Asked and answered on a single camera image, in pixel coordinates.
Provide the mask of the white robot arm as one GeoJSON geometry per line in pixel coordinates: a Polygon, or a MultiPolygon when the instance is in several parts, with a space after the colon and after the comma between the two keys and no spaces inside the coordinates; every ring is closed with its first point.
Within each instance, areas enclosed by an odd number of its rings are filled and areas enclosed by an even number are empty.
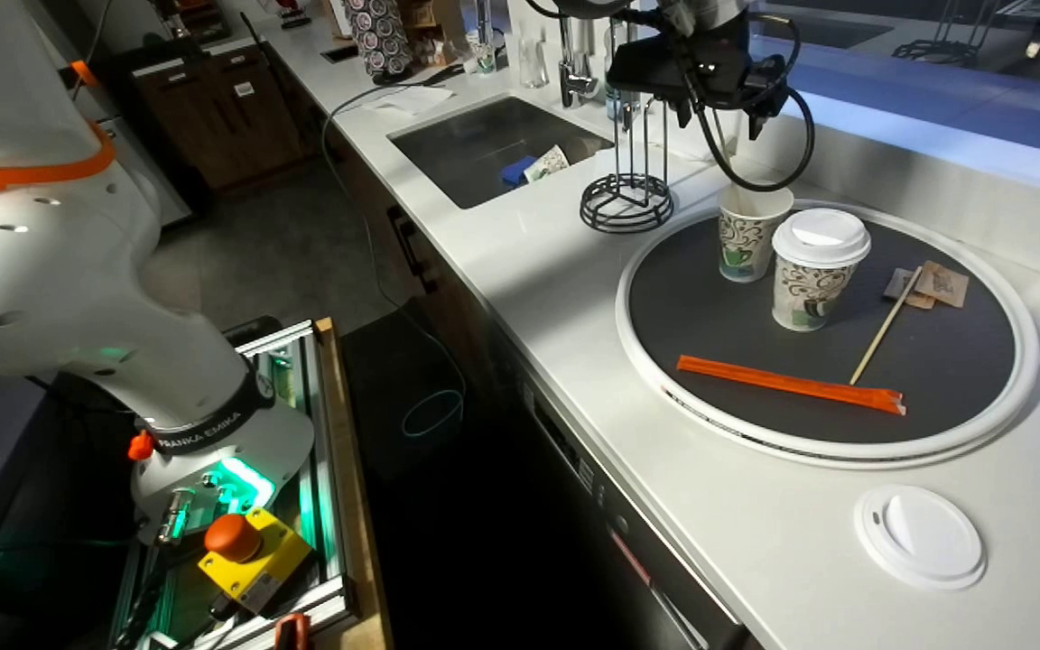
{"type": "Polygon", "coordinates": [[[217,470],[274,494],[313,423],[217,325],[143,292],[154,239],[159,204],[61,88],[25,0],[0,0],[0,375],[70,372],[126,406],[153,429],[143,515],[217,470]]]}

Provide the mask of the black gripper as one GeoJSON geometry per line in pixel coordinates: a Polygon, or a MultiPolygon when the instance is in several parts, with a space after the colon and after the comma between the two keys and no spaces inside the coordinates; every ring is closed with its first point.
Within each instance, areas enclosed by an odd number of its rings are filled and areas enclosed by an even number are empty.
{"type": "Polygon", "coordinates": [[[693,21],[688,33],[666,11],[626,11],[626,21],[643,26],[643,39],[614,50],[607,83],[627,95],[654,95],[674,111],[741,107],[768,121],[790,97],[790,60],[782,56],[752,56],[752,14],[733,11],[727,21],[693,21]]]}

